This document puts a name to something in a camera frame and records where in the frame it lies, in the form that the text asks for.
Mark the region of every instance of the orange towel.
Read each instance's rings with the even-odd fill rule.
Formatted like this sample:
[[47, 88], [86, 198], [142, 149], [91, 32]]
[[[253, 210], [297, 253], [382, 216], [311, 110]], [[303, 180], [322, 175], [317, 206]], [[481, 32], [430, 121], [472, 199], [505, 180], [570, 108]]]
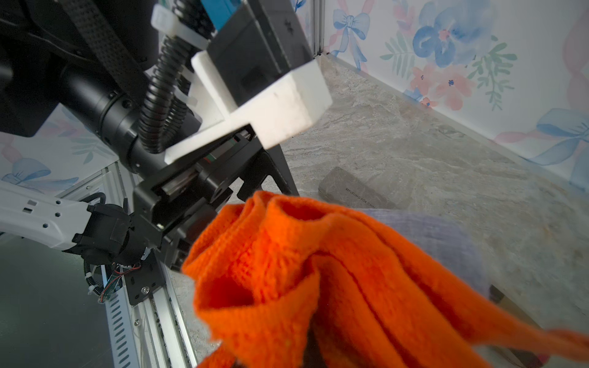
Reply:
[[589, 360], [589, 337], [521, 323], [390, 227], [309, 198], [225, 206], [182, 270], [223, 341], [203, 367], [300, 367], [309, 328], [328, 367], [490, 367], [480, 344]]

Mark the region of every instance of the blue component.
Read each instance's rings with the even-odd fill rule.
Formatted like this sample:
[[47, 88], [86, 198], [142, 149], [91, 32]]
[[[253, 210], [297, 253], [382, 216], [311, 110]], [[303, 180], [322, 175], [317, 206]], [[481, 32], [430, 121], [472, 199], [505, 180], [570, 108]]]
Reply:
[[201, 0], [217, 32], [241, 5], [240, 0]]

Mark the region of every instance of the metal bracket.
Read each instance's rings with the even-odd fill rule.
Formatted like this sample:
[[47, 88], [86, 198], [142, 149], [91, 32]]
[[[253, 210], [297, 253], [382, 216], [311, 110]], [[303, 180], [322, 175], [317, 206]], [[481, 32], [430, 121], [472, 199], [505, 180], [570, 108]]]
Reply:
[[233, 193], [229, 186], [241, 177], [238, 198], [246, 200], [268, 176], [281, 192], [298, 195], [280, 146], [264, 150], [248, 129], [189, 153], [135, 188], [137, 242], [179, 271], [190, 246]]
[[166, 282], [161, 273], [160, 265], [155, 259], [153, 252], [141, 262], [141, 268], [130, 272], [125, 276], [125, 285], [129, 294], [129, 304], [136, 306], [143, 300], [153, 295]]

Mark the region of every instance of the pink flower print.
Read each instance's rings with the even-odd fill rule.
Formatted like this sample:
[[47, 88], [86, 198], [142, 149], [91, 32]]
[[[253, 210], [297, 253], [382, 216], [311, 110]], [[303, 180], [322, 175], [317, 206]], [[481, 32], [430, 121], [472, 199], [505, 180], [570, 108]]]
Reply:
[[544, 134], [536, 129], [532, 130], [529, 133], [523, 132], [502, 132], [499, 133], [494, 140], [495, 143], [498, 144], [508, 144], [508, 143], [517, 143], [526, 138], [535, 138], [537, 140], [560, 140], [562, 137], [555, 137], [553, 135]]
[[399, 30], [405, 35], [413, 35], [413, 20], [415, 19], [415, 7], [408, 6], [407, 0], [402, 0], [393, 6], [393, 16], [397, 19]]
[[21, 153], [11, 145], [5, 145], [2, 148], [2, 156], [4, 156], [9, 163], [15, 163], [22, 159]]
[[447, 29], [443, 29], [439, 32], [440, 39], [442, 41], [446, 41], [446, 39], [450, 36], [450, 32]]
[[589, 62], [589, 9], [571, 28], [562, 48], [564, 65], [571, 73], [568, 85], [568, 104], [574, 110], [589, 114], [589, 78], [583, 70]]
[[38, 134], [42, 137], [76, 138], [87, 133], [85, 129], [76, 129], [69, 121], [58, 119], [48, 121], [41, 126]]
[[420, 104], [422, 104], [425, 107], [434, 107], [434, 106], [438, 106], [438, 103], [436, 101], [430, 101], [429, 98], [424, 98], [421, 100]]
[[473, 81], [462, 75], [463, 70], [464, 68], [451, 65], [437, 75], [439, 85], [436, 87], [434, 97], [445, 97], [444, 103], [454, 111], [462, 108], [462, 98], [470, 97], [471, 88], [475, 85]]
[[415, 67], [413, 68], [413, 75], [415, 76], [411, 81], [411, 89], [415, 90], [415, 88], [419, 88], [419, 92], [422, 95], [426, 95], [429, 92], [429, 88], [433, 87], [436, 83], [435, 77], [435, 65], [428, 64], [423, 68], [423, 70]]
[[0, 143], [11, 145], [14, 140], [14, 135], [0, 132]]

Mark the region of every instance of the light blue fabric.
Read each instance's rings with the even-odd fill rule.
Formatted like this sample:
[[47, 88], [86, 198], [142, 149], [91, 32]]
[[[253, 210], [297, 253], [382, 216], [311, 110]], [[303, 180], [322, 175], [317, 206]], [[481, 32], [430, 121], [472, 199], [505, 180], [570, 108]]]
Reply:
[[396, 210], [359, 210], [392, 227], [485, 297], [487, 279], [481, 253], [456, 224], [440, 217]]

